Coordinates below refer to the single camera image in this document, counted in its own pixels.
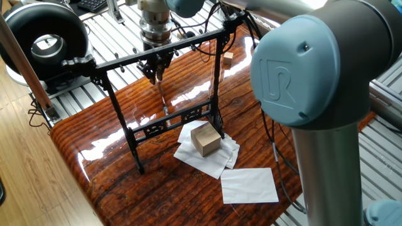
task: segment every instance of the black bracket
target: black bracket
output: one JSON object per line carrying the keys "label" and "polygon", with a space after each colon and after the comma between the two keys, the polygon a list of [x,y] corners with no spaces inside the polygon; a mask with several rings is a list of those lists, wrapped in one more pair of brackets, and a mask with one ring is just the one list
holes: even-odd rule
{"label": "black bracket", "polygon": [[[189,122],[195,121],[202,117],[206,117],[210,123],[213,125],[215,130],[221,135],[222,139],[224,138],[224,130],[223,130],[223,120],[220,115],[219,110],[219,100],[218,100],[218,88],[219,88],[219,77],[220,77],[220,59],[223,54],[225,45],[229,42],[230,34],[236,32],[236,28],[242,24],[241,16],[235,18],[230,21],[224,22],[224,28],[219,29],[217,31],[213,31],[210,33],[205,33],[200,36],[195,36],[192,38],[188,38],[177,43],[167,44],[165,46],[152,48],[142,53],[137,53],[133,56],[127,56],[124,58],[117,58],[111,62],[106,62],[102,65],[96,66],[95,59],[92,56],[88,56],[85,58],[74,58],[70,61],[63,61],[63,66],[69,68],[73,72],[79,72],[84,76],[90,77],[91,81],[101,86],[105,91],[108,92],[109,97],[111,98],[111,102],[114,110],[116,111],[117,118],[123,128],[124,135],[128,142],[128,146],[130,148],[131,153],[134,156],[134,160],[136,162],[137,168],[140,174],[144,173],[144,167],[139,159],[137,153],[137,146],[139,143],[151,139],[152,137],[163,134],[164,132],[170,131],[172,129],[178,128],[182,125],[185,125]],[[124,119],[123,113],[121,112],[121,108],[119,102],[116,98],[116,95],[113,91],[112,85],[107,77],[107,71],[115,68],[121,68],[123,66],[138,63],[141,60],[147,60],[150,58],[158,58],[160,56],[166,56],[166,59],[160,57],[162,59],[161,63],[170,63],[173,53],[176,53],[177,50],[186,48],[192,45],[196,45],[198,43],[202,43],[204,41],[214,40],[216,39],[216,53],[215,53],[215,68],[214,68],[214,94],[211,96],[209,100],[206,100],[203,103],[197,104],[193,107],[189,107],[178,112],[174,112],[168,116],[157,119],[153,122],[150,122],[146,125],[135,128],[134,130],[127,127],[126,121]],[[176,124],[170,125],[168,121],[173,118],[180,116],[180,122]],[[143,131],[145,136],[136,138],[135,134],[137,132]]]}

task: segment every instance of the wire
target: wire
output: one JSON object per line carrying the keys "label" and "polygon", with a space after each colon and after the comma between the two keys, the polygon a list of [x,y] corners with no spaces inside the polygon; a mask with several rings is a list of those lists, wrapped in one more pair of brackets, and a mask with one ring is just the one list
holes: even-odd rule
{"label": "wire", "polygon": [[249,12],[247,12],[247,16],[251,20],[251,25],[254,28],[254,31],[256,31],[258,39],[263,38],[263,35],[261,34],[261,31],[259,30],[258,25],[257,25],[256,21],[254,20],[254,17]]}
{"label": "wire", "polygon": [[369,223],[369,220],[367,219],[366,213],[363,211],[363,217],[364,217],[364,225],[365,226],[372,226],[371,223]]}
{"label": "wire", "polygon": [[256,41],[254,40],[254,33],[253,33],[253,29],[251,28],[251,25],[250,25],[250,20],[246,18],[246,19],[244,19],[244,22],[246,23],[247,27],[249,28],[251,39],[253,40],[253,47],[254,47],[254,49],[256,49],[257,45],[256,45]]}
{"label": "wire", "polygon": [[204,22],[202,22],[202,23],[199,23],[199,24],[195,24],[195,25],[188,25],[188,26],[180,26],[180,27],[177,27],[177,28],[173,28],[171,31],[173,32],[173,31],[177,31],[177,30],[179,30],[179,29],[182,29],[182,28],[194,28],[194,27],[196,27],[196,26],[202,26],[202,25],[204,25],[205,23],[207,23],[207,21],[210,19],[210,17],[208,17]]}
{"label": "wire", "polygon": [[[209,11],[209,15],[208,15],[207,19],[206,19],[203,23],[196,24],[196,25],[191,25],[191,26],[182,26],[175,18],[173,18],[172,13],[170,13],[171,21],[172,21],[172,22],[175,24],[175,26],[176,26],[176,28],[175,28],[175,29],[172,29],[172,31],[178,30],[178,32],[179,32],[182,36],[185,36],[185,34],[186,34],[187,32],[184,30],[184,28],[193,28],[193,27],[195,27],[195,26],[200,26],[200,25],[205,24],[204,33],[206,33],[206,32],[208,32],[208,23],[209,23],[209,19],[210,19],[210,18],[212,17],[212,15],[213,15],[214,13],[216,13],[221,7],[222,7],[222,5],[221,5],[220,2],[214,4],[214,5],[212,6],[211,10]],[[228,47],[226,50],[224,50],[222,53],[228,52],[228,51],[233,47],[235,40],[236,40],[236,32],[235,32],[234,35],[233,35],[233,39],[232,39],[232,42],[230,43],[229,47]],[[216,56],[216,54],[215,54],[215,53],[211,53],[211,52],[210,52],[210,49],[209,49],[209,53],[207,53],[206,51],[201,50],[200,47],[202,46],[202,44],[203,44],[203,43],[199,44],[199,46],[195,46],[195,49],[198,50],[200,53],[203,53],[203,54],[209,56],[209,57],[208,57],[208,60],[206,60],[206,61],[201,57],[202,61],[205,62],[205,63],[207,63],[207,62],[210,60],[210,56]]]}
{"label": "wire", "polygon": [[31,127],[41,127],[41,126],[45,126],[48,129],[48,135],[50,135],[50,127],[48,125],[46,125],[46,123],[42,122],[40,125],[33,125],[32,124],[32,120],[34,116],[43,116],[43,114],[40,111],[40,107],[37,103],[37,101],[34,99],[31,102],[31,106],[34,107],[34,109],[30,109],[28,110],[28,114],[31,114],[31,118],[30,118],[30,126]]}
{"label": "wire", "polygon": [[282,174],[281,174],[281,168],[279,166],[279,162],[276,162],[276,167],[278,168],[278,174],[279,174],[279,180],[281,181],[281,187],[283,190],[283,193],[285,194],[286,198],[289,200],[290,204],[300,211],[301,213],[307,214],[307,211],[304,208],[300,208],[298,205],[296,205],[289,197],[288,192],[286,191],[285,185],[283,184],[283,179],[282,179]]}
{"label": "wire", "polygon": [[385,128],[389,129],[391,132],[395,132],[395,133],[402,134],[402,131],[397,130],[397,129],[393,129],[393,128],[389,127],[389,126],[385,126]]}
{"label": "wire", "polygon": [[285,135],[285,138],[288,140],[288,142],[289,142],[289,144],[290,144],[290,146],[291,146],[293,152],[296,153],[295,147],[293,147],[293,145],[292,145],[292,143],[291,143],[291,141],[290,141],[288,135],[287,135],[287,134],[284,132],[284,130],[282,129],[282,125],[281,125],[281,124],[279,124],[279,128],[281,129],[283,135]]}
{"label": "wire", "polygon": [[[264,128],[265,128],[265,132],[266,135],[268,136],[269,141],[271,141],[271,143],[274,145],[275,141],[274,138],[269,134],[268,132],[268,127],[266,125],[266,118],[265,118],[265,113],[264,111],[261,109],[261,115],[263,116],[263,121],[264,121]],[[291,170],[293,170],[297,175],[300,175],[299,172],[297,171],[297,169],[295,169],[295,167],[293,167],[293,165],[288,161],[288,159],[282,154],[282,152],[278,149],[278,147],[275,147],[276,152],[278,152],[278,154],[281,156],[281,158],[283,159],[283,161],[285,162],[285,165],[287,165],[289,168],[291,168]]]}
{"label": "wire", "polygon": [[288,160],[282,155],[282,153],[281,153],[281,152],[279,151],[279,149],[276,147],[276,144],[275,144],[275,128],[274,128],[274,126],[275,126],[275,121],[272,120],[272,126],[271,126],[271,127],[272,127],[272,136],[271,136],[271,135],[269,134],[268,127],[267,127],[267,125],[266,125],[265,113],[264,113],[264,110],[263,110],[263,109],[261,109],[261,115],[263,116],[265,132],[266,132],[266,134],[267,134],[267,136],[268,136],[268,139],[272,142],[272,147],[273,147],[274,156],[275,156],[275,161],[276,161],[276,167],[278,168],[278,174],[279,174],[279,179],[280,179],[280,182],[281,182],[281,187],[282,187],[283,193],[285,194],[285,196],[286,196],[286,198],[288,199],[288,201],[290,202],[290,204],[291,204],[296,210],[300,211],[301,213],[307,214],[307,211],[306,211],[303,207],[299,207],[298,205],[296,205],[296,204],[291,200],[291,198],[289,197],[288,192],[286,191],[286,188],[285,188],[285,184],[283,183],[281,168],[280,168],[279,161],[278,161],[278,157],[277,157],[276,153],[278,153],[278,154],[282,157],[282,159],[283,159],[283,161],[285,162],[285,164],[286,164],[287,166],[289,166],[295,173],[297,173],[297,175],[299,175],[299,172],[298,172],[296,169],[294,169],[294,167],[288,162]]}
{"label": "wire", "polygon": [[202,57],[202,53],[201,51],[198,51],[200,53],[200,58],[204,63],[208,63],[209,60],[211,59],[211,40],[209,40],[209,54],[208,55],[208,60],[204,60],[204,58]]}
{"label": "wire", "polygon": [[88,35],[90,34],[90,32],[91,32],[91,29],[90,29],[90,27],[86,24],[86,23],[84,23],[84,26],[86,27],[86,28],[88,28]]}

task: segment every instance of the blue joint cap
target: blue joint cap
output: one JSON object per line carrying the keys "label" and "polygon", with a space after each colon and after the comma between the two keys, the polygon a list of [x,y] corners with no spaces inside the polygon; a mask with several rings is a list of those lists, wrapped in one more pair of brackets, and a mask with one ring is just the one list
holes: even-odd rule
{"label": "blue joint cap", "polygon": [[254,51],[251,85],[274,121],[302,126],[329,106],[340,77],[340,53],[330,28],[301,15],[267,33]]}
{"label": "blue joint cap", "polygon": [[165,2],[179,17],[191,18],[202,9],[205,0],[165,0]]}

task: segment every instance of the ur logo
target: ur logo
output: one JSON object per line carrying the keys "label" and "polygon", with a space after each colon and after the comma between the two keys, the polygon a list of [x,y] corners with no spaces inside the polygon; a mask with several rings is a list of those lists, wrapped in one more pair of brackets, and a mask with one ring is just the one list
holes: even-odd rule
{"label": "ur logo", "polygon": [[261,90],[266,102],[272,104],[295,103],[294,98],[288,91],[291,82],[292,64],[273,60],[259,61],[261,71]]}

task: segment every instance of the wooden pole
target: wooden pole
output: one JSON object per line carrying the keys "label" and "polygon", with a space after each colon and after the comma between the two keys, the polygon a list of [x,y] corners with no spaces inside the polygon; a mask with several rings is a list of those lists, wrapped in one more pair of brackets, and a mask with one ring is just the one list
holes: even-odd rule
{"label": "wooden pole", "polygon": [[44,110],[52,107],[52,103],[50,102],[45,89],[43,89],[36,73],[32,69],[32,66],[15,39],[13,32],[11,32],[7,22],[2,16],[0,16],[0,42],[3,44],[4,49],[17,66],[18,71],[22,74],[26,83],[31,88],[38,103]]}

